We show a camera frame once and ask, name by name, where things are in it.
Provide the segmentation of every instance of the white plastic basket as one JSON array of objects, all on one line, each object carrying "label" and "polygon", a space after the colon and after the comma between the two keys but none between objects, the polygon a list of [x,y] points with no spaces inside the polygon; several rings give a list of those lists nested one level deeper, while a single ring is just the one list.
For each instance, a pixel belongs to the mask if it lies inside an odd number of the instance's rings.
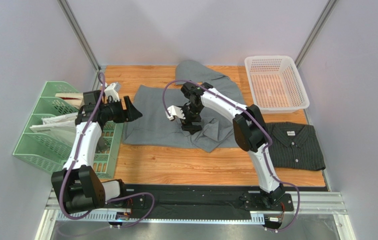
[{"label": "white plastic basket", "polygon": [[288,56],[250,56],[246,74],[254,104],[262,114],[293,113],[309,106],[294,60]]}]

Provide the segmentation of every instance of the black striped shirt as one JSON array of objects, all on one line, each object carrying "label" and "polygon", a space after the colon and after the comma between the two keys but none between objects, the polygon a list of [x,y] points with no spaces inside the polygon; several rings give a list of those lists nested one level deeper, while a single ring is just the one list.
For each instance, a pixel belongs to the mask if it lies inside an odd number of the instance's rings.
[{"label": "black striped shirt", "polygon": [[293,122],[266,123],[273,145],[270,158],[276,168],[323,170],[325,162],[312,125]]}]

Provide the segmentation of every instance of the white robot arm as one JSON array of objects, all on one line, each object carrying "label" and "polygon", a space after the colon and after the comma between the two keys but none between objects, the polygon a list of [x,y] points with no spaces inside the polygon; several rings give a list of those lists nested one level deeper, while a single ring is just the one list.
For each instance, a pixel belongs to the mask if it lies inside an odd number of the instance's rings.
[{"label": "white robot arm", "polygon": [[[98,141],[101,139],[103,127],[108,121],[124,123],[134,121],[142,114],[132,105],[128,96],[124,97],[126,109],[123,109],[117,91],[118,83],[110,84],[104,91],[107,102],[101,100],[98,110],[94,108],[99,101],[101,91],[84,93],[85,105],[79,110],[75,120],[76,138],[69,159],[62,171],[54,172],[51,177],[54,192],[59,199],[60,190],[64,187],[64,210],[68,214],[102,208],[107,200],[116,198],[125,191],[124,183],[119,180],[111,180],[101,183],[92,165]],[[92,122],[88,123],[91,114],[94,114]],[[88,125],[85,134],[83,129]],[[74,164],[67,181],[64,181],[71,164]]]},{"label": "white robot arm", "polygon": [[195,86],[194,84],[187,82],[181,88],[184,96],[189,99],[189,102],[184,106],[171,106],[169,107],[167,117],[173,121],[175,118],[180,119],[182,129],[194,134],[200,131],[202,128],[199,125],[193,125],[194,122],[200,122],[200,112],[204,107],[215,110],[222,116],[233,122],[235,131],[235,140],[238,145],[248,152],[255,171],[258,177],[258,183],[260,188],[265,192],[268,197],[269,204],[275,204],[276,201],[284,194],[284,190],[281,184],[277,182],[267,169],[266,161],[268,161],[272,173],[275,175],[273,164],[270,160],[268,150],[266,149],[267,159],[264,159],[263,148],[266,145],[263,134],[259,131],[251,120],[245,116],[245,114],[238,108],[246,109],[253,113],[256,120],[265,127],[265,123],[261,113],[256,105],[246,106],[237,103],[226,96],[222,95],[217,89],[213,88],[208,83],[203,83],[203,87],[209,91]]}]

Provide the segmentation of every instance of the wooden table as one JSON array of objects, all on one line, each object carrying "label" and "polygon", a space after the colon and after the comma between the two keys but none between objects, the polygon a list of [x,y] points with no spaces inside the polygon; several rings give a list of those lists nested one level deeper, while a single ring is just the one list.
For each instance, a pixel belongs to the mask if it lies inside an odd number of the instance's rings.
[{"label": "wooden table", "polygon": [[[244,66],[209,67],[229,76],[238,84],[246,104],[253,103]],[[121,84],[119,96],[133,100],[140,85],[163,88],[174,80],[175,66],[108,66],[105,75],[107,83]],[[302,110],[263,117],[267,123],[306,124]],[[321,171],[276,168],[276,173],[281,180],[298,186],[325,186]],[[251,159],[239,148],[216,148],[207,153],[201,149],[121,144],[115,178],[127,184],[258,185]]]}]

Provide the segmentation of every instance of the gray cloth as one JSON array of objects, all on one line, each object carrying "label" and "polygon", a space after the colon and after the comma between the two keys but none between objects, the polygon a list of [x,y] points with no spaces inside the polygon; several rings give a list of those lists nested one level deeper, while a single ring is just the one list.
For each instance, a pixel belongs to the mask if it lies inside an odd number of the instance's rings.
[{"label": "gray cloth", "polygon": [[[196,61],[180,63],[176,68],[176,79],[209,83],[226,97],[245,104],[241,91],[229,77]],[[134,106],[143,117],[126,123],[123,134],[125,144],[201,148],[206,152],[211,152],[217,147],[238,147],[234,139],[232,123],[209,108],[204,108],[201,112],[202,122],[199,124],[202,126],[202,131],[194,135],[182,131],[179,120],[167,119],[162,104],[162,91],[162,88],[140,86],[134,97]],[[168,89],[165,100],[167,106],[182,106],[188,102],[179,89]]]}]

